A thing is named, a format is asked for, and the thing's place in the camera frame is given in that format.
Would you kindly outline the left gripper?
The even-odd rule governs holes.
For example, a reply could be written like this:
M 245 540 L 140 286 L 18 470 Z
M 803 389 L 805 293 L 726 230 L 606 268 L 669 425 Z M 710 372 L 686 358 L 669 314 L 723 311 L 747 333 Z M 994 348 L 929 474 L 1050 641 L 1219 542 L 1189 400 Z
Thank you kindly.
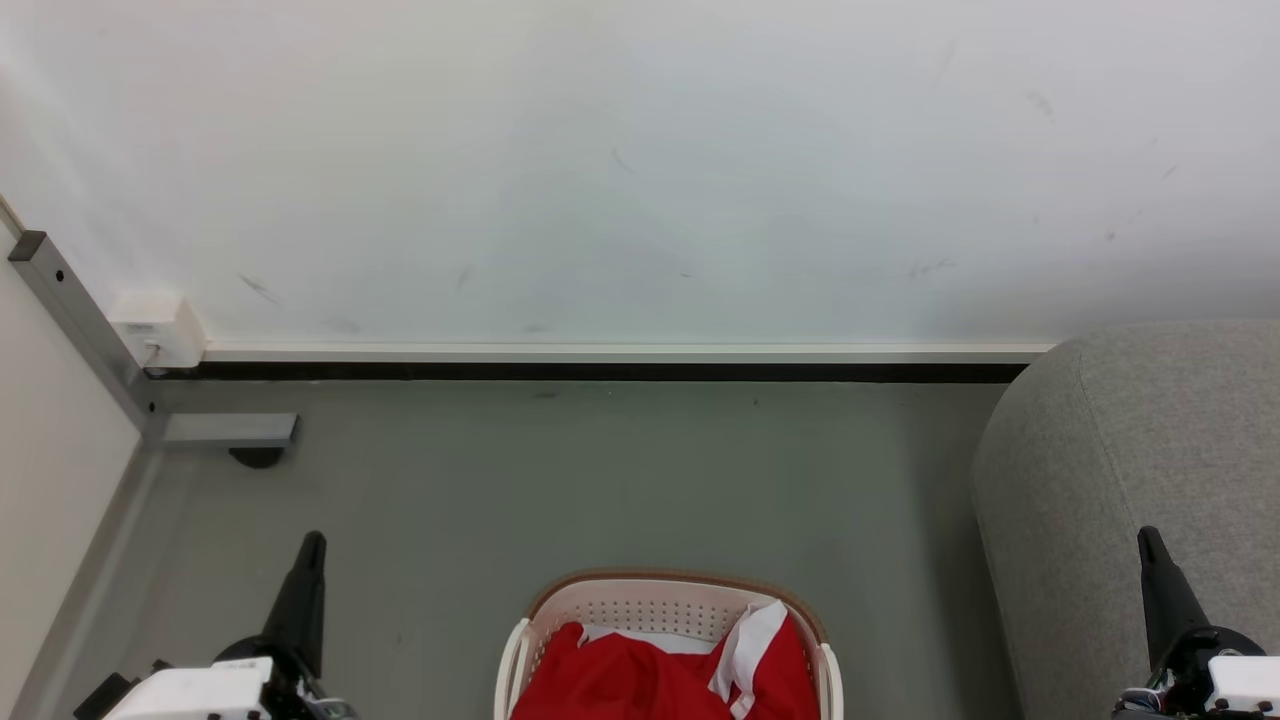
M 146 678 L 114 673 L 76 707 L 76 720 L 356 720 L 355 706 L 319 683 L 325 561 L 325 536 L 306 533 L 262 635 L 205 667 L 157 661 Z

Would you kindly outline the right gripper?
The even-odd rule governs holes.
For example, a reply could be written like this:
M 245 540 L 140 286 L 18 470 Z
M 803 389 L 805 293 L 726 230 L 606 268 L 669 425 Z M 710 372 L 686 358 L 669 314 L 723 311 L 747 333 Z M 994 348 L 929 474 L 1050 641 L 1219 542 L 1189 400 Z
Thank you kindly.
M 1210 620 L 1160 530 L 1142 527 L 1140 593 L 1152 674 L 1114 720 L 1280 720 L 1280 655 Z

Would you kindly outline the red top striped cuff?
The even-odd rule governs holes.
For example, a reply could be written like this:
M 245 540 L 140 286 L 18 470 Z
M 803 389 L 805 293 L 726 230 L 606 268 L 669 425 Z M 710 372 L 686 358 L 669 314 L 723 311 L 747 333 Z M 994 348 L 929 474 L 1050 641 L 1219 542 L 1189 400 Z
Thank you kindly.
M 579 647 L 581 623 L 556 630 L 506 720 L 730 720 L 708 688 L 719 655 L 672 655 L 622 637 Z

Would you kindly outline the grey upholstered seat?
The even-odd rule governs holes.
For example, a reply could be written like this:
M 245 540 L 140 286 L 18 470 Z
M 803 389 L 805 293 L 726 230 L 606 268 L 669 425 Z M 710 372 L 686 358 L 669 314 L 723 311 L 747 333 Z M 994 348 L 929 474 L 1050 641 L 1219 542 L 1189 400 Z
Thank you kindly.
M 1211 623 L 1280 655 L 1280 320 L 1059 345 L 998 401 L 972 478 L 1024 720 L 1106 720 L 1148 678 L 1143 527 Z

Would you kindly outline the white laundry basket brown rim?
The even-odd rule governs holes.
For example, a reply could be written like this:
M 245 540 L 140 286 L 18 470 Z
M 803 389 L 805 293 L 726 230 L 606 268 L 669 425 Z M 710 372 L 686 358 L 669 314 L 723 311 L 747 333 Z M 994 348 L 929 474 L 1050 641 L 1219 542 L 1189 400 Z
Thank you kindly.
M 552 582 L 517 620 L 503 648 L 493 720 L 509 720 L 561 625 L 681 635 L 712 644 L 753 603 L 778 600 L 799 625 L 820 720 L 845 720 L 842 673 L 819 616 L 780 587 L 737 577 L 662 568 L 594 568 Z

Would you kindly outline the white black baseboard strip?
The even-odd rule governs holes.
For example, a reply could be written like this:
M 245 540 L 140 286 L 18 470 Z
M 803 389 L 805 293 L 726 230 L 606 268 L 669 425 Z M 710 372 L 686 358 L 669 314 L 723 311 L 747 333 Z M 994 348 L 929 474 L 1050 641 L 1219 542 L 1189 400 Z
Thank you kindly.
M 540 380 L 1002 384 L 1047 343 L 403 345 L 210 343 L 150 380 Z

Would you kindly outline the white wall socket box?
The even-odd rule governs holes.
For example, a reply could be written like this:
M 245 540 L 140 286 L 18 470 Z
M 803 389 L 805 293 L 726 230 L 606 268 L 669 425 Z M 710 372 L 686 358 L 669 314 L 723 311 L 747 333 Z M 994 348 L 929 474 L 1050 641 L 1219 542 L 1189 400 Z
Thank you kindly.
M 108 322 L 141 368 L 197 366 L 207 337 L 184 297 L 175 293 L 122 295 Z

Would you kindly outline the grey metal frame post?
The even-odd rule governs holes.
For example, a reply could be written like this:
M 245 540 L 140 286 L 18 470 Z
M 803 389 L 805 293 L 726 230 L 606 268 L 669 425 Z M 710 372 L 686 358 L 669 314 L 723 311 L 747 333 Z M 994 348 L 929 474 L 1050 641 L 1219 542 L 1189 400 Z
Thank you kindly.
M 282 454 L 294 443 L 300 428 L 296 413 L 169 413 L 157 398 L 152 379 L 45 232 L 18 233 L 8 261 L 141 432 L 146 445 Z

